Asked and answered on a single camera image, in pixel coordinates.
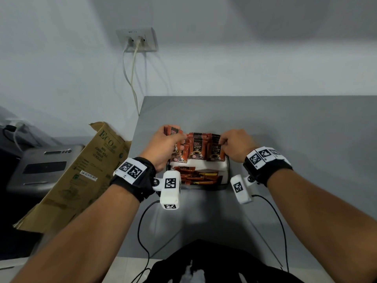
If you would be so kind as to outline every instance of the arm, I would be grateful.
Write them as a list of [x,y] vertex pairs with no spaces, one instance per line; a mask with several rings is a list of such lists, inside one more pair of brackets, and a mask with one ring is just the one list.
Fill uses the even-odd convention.
[[[165,136],[161,127],[141,153],[157,171],[185,136]],[[12,283],[101,282],[113,262],[139,208],[137,198],[111,185],[82,214],[32,257]]]
[[[220,143],[239,163],[258,147],[243,129],[225,132]],[[374,219],[292,170],[276,171],[267,188],[293,232],[336,282],[377,278]]]

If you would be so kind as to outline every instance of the brown cardboard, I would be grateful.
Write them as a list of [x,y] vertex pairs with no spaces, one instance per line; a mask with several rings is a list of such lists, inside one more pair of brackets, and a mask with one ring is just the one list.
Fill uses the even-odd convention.
[[15,228],[57,232],[109,187],[113,172],[128,157],[131,141],[124,141],[105,122],[90,126],[97,134],[42,201],[13,225]]

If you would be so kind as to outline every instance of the gray table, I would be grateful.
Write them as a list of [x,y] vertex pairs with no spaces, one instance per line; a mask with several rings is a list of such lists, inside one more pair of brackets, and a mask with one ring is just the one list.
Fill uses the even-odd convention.
[[[302,176],[377,219],[377,96],[148,96],[130,157],[166,123],[185,132],[244,128],[260,144],[281,151]],[[230,165],[231,175],[246,175],[241,164]],[[258,193],[273,203],[265,187],[259,186]],[[157,199],[154,194],[141,204],[119,256],[147,257],[137,241],[137,226],[144,209]],[[319,268],[283,222],[290,266]],[[160,259],[197,238],[242,248],[269,265],[279,266],[279,260],[285,267],[283,234],[271,207],[260,198],[240,205],[231,187],[183,190],[177,211],[155,204],[140,230],[145,247]]]

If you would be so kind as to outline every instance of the white tile floor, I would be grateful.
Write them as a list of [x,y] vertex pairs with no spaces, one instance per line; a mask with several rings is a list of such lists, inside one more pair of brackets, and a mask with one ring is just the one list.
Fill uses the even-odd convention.
[[[150,259],[148,267],[151,268],[157,261],[159,260]],[[144,258],[116,257],[103,282],[130,283],[144,269],[146,264],[147,259]],[[0,283],[9,283],[21,267],[22,265],[19,265],[14,268],[0,270]],[[290,271],[305,283],[334,282],[323,270],[290,268]],[[144,282],[148,274],[149,271],[145,271],[139,283]]]

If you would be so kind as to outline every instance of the person's left hand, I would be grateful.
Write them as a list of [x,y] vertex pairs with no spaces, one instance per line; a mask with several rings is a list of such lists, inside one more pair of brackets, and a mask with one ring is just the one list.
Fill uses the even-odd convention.
[[[174,128],[180,129],[177,125],[171,125]],[[140,154],[139,157],[143,157],[150,161],[156,169],[156,172],[161,172],[166,166],[167,161],[172,157],[174,146],[177,143],[185,143],[185,134],[174,134],[166,136],[164,134],[164,127],[161,126],[157,132],[153,135],[149,141],[148,146]],[[183,146],[178,147],[178,150],[183,150]]]

